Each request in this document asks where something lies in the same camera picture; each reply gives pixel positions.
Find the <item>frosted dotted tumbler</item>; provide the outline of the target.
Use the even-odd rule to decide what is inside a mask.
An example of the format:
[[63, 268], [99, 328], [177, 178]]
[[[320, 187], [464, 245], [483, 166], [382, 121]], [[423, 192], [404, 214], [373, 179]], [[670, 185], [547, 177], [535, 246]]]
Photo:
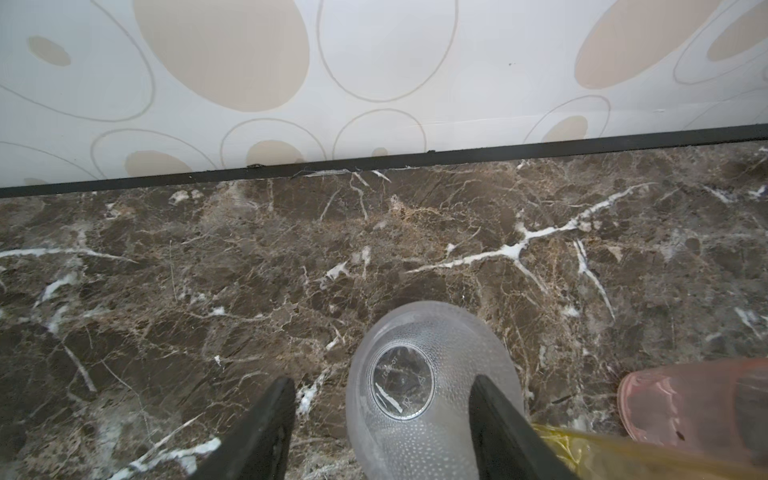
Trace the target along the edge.
[[475, 479], [469, 396], [489, 377], [519, 412], [509, 352], [481, 319], [418, 301], [386, 314], [356, 350], [346, 387], [350, 443], [369, 479]]

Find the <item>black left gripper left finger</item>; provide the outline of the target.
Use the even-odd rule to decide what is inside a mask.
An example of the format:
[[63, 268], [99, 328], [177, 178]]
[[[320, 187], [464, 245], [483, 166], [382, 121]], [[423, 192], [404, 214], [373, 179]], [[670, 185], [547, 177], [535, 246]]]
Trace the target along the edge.
[[295, 383], [289, 377], [280, 377], [190, 477], [284, 478], [295, 419]]

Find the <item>yellow translucent tall glass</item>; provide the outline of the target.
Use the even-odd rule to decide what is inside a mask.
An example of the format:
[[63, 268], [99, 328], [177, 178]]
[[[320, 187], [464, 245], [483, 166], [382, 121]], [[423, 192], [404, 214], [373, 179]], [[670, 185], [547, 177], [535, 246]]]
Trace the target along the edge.
[[767, 471], [626, 437], [535, 424], [533, 429], [581, 479], [765, 479]]

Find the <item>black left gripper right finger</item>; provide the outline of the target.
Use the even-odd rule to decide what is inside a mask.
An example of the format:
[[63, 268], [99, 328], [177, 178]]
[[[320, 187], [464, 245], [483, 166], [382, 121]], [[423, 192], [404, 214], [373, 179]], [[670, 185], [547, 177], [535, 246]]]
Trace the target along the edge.
[[475, 378], [468, 411], [481, 479], [576, 477], [487, 376]]

